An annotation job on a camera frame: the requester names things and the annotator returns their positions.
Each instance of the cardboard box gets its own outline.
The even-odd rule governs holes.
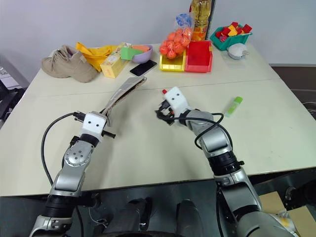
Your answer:
[[[100,64],[104,76],[108,78],[116,78],[128,60],[123,60],[120,58],[120,49],[122,47],[131,47],[129,43],[121,43],[114,52],[112,52],[103,63]]]
[[[277,192],[259,196],[263,211],[277,214],[285,209]],[[288,211],[300,237],[316,236],[316,222],[306,206]]]

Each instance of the white table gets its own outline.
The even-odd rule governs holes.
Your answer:
[[[175,85],[193,108],[203,111],[224,112],[233,98],[244,98],[222,125],[232,136],[237,158],[245,161],[247,174],[315,166],[315,120],[255,49],[248,48],[250,55],[241,61],[213,49],[210,74],[161,72],[158,67],[148,72],[147,82],[113,110],[114,123],[108,130],[117,137],[98,145],[83,190],[212,178],[207,159],[194,146],[194,134],[156,118],[161,89]],[[48,193],[40,161],[46,127],[69,112],[101,110],[133,66],[127,65],[116,79],[100,74],[86,84],[51,78],[40,70],[0,130],[0,195]],[[53,178],[80,126],[67,118],[48,134],[45,156]]]

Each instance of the mesh bag of oranges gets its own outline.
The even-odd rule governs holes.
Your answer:
[[[175,31],[168,34],[159,48],[162,55],[173,59],[189,45],[194,29],[194,13],[182,13],[175,19]]]

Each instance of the cooking oil bottle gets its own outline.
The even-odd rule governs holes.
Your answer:
[[[208,17],[211,14],[212,0],[192,0],[191,11],[195,13],[195,27],[192,40],[204,40],[207,31]]]

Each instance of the smartphone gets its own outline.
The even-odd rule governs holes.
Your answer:
[[[138,66],[130,70],[130,72],[139,77],[156,65],[157,65],[156,62],[152,60],[148,60],[146,63],[139,64]]]

